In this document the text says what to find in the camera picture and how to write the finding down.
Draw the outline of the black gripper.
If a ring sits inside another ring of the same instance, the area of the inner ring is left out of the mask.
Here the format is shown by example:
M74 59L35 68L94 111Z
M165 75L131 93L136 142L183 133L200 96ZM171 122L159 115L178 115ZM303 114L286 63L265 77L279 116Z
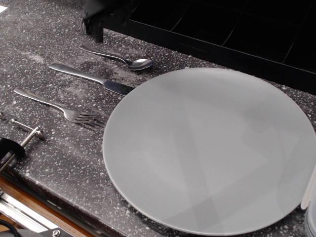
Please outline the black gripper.
M122 33L131 17L137 0L87 0L82 10L85 32L96 43L103 42L103 23L109 18L109 28Z

